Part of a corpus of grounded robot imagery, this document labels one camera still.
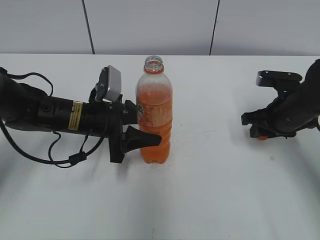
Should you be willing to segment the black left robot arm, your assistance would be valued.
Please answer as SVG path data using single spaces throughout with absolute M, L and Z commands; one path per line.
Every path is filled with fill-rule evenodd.
M 137 106 L 122 99 L 121 73 L 113 66 L 104 67 L 92 89 L 89 101 L 80 102 L 54 97 L 23 83 L 25 75 L 0 70 L 0 128 L 10 145 L 22 156 L 37 163 L 70 168 L 85 161 L 94 150 L 71 155 L 66 160 L 41 159 L 22 150 L 8 129 L 27 132 L 70 133 L 108 139 L 112 163 L 122 163 L 127 152 L 158 146 L 162 138 L 134 128 Z

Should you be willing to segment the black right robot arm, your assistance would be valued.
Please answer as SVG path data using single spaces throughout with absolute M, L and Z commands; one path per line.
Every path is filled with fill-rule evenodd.
M 241 124 L 251 126 L 251 138 L 262 141 L 294 138 L 298 131 L 319 129 L 319 60 L 308 68 L 305 76 L 287 71 L 261 70 L 257 73 L 256 85 L 275 89 L 277 97 L 265 108 L 241 115 Z

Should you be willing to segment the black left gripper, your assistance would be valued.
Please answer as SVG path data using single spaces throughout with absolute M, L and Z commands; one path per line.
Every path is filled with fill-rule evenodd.
M 115 102 L 109 104 L 107 121 L 96 145 L 88 152 L 84 152 L 83 148 L 80 149 L 85 160 L 99 148 L 105 138 L 109 141 L 110 162 L 118 164 L 123 162 L 125 153 L 158 146 L 161 143 L 160 135 L 140 131 L 131 126 L 138 123 L 137 106 L 131 100 L 126 100 L 122 104 L 122 98 L 123 95 L 120 94 Z M 123 125 L 129 125 L 124 133 Z

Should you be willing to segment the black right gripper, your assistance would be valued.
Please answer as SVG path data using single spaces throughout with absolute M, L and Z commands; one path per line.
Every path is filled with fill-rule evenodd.
M 251 138 L 267 136 L 268 139 L 287 139 L 294 138 L 299 128 L 319 115 L 320 94 L 301 90 L 274 101 L 266 108 L 245 112 L 241 116 L 241 123 L 252 124 L 249 129 Z

